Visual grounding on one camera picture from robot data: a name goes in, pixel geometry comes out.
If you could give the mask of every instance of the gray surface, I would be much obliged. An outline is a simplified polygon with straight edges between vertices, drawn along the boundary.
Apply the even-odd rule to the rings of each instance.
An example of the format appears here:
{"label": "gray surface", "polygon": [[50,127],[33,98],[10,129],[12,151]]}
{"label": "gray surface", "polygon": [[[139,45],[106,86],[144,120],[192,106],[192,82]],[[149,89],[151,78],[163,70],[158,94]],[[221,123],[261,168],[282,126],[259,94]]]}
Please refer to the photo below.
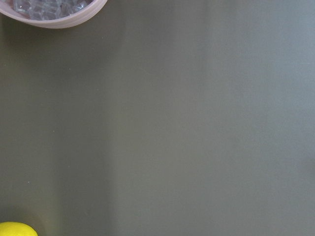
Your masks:
{"label": "gray surface", "polygon": [[0,221],[40,236],[315,234],[315,2],[0,17]]}

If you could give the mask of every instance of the bowl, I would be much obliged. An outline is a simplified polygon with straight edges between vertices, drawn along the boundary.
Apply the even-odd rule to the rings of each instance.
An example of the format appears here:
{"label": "bowl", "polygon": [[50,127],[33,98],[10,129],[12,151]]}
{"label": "bowl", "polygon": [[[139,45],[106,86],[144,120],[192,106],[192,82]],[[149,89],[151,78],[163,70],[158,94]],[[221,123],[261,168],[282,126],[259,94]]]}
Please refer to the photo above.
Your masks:
{"label": "bowl", "polygon": [[1,0],[0,13],[10,18],[13,18],[17,21],[21,21],[32,26],[50,29],[63,29],[77,26],[83,22],[86,22],[87,20],[92,18],[96,13],[98,13],[104,7],[106,2],[107,0],[93,0],[89,5],[87,5],[85,8],[83,8],[81,11],[77,13],[49,21],[30,20],[27,17],[21,15],[20,13],[14,11],[7,3],[4,3]]}

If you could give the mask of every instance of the lemon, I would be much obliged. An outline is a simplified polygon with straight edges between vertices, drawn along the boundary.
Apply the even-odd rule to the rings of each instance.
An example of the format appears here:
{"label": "lemon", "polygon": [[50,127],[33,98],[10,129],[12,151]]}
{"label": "lemon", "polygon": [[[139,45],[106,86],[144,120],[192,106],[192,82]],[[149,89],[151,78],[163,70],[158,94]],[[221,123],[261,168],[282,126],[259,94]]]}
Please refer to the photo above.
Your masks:
{"label": "lemon", "polygon": [[0,236],[38,236],[32,227],[18,222],[0,223]]}

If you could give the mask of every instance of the yellow object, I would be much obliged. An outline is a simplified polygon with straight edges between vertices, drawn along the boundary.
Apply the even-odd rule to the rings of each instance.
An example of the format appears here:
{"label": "yellow object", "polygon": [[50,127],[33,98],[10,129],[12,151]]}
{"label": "yellow object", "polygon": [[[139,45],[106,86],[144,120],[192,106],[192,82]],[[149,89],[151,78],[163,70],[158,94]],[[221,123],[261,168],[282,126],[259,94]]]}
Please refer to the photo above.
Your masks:
{"label": "yellow object", "polygon": [[38,236],[32,227],[18,222],[0,223],[0,236]]}

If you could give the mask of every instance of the tabletop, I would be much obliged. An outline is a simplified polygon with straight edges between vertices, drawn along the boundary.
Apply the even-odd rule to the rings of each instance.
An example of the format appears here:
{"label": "tabletop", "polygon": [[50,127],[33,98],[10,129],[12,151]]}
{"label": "tabletop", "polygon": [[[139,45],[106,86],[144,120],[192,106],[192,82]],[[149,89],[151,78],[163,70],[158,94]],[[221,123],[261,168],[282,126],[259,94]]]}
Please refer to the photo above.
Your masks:
{"label": "tabletop", "polygon": [[315,233],[315,2],[0,16],[0,222],[39,236]]}

